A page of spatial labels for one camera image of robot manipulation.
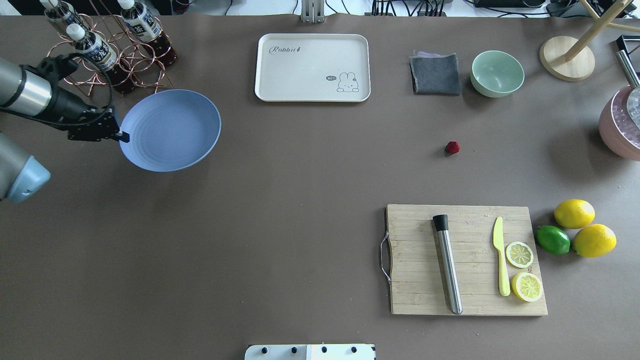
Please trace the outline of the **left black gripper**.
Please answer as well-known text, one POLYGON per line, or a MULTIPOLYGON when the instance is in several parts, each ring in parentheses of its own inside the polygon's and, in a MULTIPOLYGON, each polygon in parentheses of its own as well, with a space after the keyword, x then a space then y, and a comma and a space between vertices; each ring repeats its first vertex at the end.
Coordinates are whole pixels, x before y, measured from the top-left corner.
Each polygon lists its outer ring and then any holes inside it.
POLYGON ((112 107, 105 107, 100 115, 94 114, 92 122, 84 125, 71 126, 67 130, 69 141, 100 142, 113 140, 128 143, 130 134, 121 131, 116 112, 112 107))

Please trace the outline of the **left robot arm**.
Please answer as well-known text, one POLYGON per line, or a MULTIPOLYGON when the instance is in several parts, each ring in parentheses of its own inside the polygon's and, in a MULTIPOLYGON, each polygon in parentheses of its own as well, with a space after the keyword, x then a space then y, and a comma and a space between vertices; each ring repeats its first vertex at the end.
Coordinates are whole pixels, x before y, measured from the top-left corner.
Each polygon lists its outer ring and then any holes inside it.
MULTIPOLYGON (((98 108, 60 86, 60 81, 78 70, 75 59, 87 55, 72 53, 46 57, 37 66, 1 60, 1 111, 66 132, 69 141, 129 142, 121 130, 114 108, 114 89, 108 85, 109 102, 98 108)), ((51 178, 35 157, 1 135, 1 198, 22 203, 51 178)))

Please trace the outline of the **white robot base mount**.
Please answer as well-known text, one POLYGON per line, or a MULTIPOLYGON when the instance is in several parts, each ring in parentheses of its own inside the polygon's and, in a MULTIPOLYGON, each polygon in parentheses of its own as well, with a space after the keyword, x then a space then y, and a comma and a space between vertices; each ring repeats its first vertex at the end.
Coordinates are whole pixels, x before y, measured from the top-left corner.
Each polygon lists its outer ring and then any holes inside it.
POLYGON ((245 360, 375 360, 374 344, 254 344, 244 354, 245 360))

